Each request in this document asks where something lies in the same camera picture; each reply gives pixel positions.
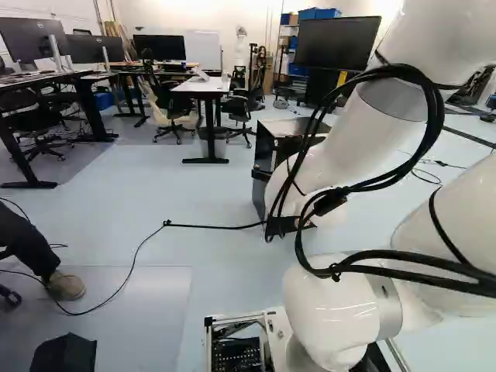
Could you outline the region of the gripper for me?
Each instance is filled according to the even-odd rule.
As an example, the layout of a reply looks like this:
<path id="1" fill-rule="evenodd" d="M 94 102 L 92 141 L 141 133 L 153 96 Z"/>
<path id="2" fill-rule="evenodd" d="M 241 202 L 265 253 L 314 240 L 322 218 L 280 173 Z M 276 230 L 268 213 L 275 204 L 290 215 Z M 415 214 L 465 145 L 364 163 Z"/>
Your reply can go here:
<path id="1" fill-rule="evenodd" d="M 265 222 L 264 239 L 266 243 L 271 243 L 276 237 L 283 239 L 289 233 L 298 231 L 299 217 L 269 217 Z"/>

